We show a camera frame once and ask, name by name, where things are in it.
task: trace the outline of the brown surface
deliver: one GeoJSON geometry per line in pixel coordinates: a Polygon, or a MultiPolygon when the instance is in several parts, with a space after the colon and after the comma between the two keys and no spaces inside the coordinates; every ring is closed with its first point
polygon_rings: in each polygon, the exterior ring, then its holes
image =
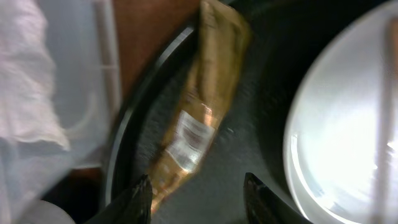
{"type": "Polygon", "coordinates": [[[199,0],[114,0],[123,96],[199,0]]]}

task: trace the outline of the clear plastic container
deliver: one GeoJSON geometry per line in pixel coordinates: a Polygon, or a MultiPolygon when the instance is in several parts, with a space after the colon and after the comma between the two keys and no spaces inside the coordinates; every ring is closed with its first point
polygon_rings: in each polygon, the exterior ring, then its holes
{"type": "Polygon", "coordinates": [[[0,138],[0,223],[11,223],[71,167],[99,166],[121,94],[113,10],[108,0],[37,0],[55,62],[53,107],[70,150],[0,138]]]}

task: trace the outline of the black plate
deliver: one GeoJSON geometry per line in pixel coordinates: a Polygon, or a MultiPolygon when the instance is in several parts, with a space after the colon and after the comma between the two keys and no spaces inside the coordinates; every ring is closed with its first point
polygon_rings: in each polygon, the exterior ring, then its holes
{"type": "MultiPolygon", "coordinates": [[[[252,172],[290,206],[282,158],[294,94],[322,49],[383,1],[238,0],[249,21],[249,46],[232,107],[201,171],[161,206],[153,223],[245,223],[244,175],[252,172]]],[[[197,49],[189,23],[142,74],[125,102],[106,164],[104,203],[145,172],[155,156],[197,49]]]]}

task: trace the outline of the black tray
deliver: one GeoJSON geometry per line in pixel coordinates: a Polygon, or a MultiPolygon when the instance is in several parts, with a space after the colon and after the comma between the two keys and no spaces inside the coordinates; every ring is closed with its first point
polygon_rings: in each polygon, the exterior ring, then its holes
{"type": "MultiPolygon", "coordinates": [[[[169,197],[152,222],[246,223],[246,172],[296,209],[282,158],[285,120],[294,94],[329,41],[381,2],[232,2],[253,31],[236,96],[201,171],[169,197]]],[[[105,161],[104,205],[136,181],[156,155],[197,49],[196,29],[193,19],[148,66],[124,103],[105,161]]]]}

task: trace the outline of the white label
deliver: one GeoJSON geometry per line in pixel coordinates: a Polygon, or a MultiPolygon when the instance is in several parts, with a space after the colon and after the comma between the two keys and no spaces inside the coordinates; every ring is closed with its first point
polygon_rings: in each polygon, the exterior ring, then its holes
{"type": "Polygon", "coordinates": [[[181,111],[173,142],[166,151],[181,168],[193,171],[205,155],[213,133],[214,128],[181,111]]]}

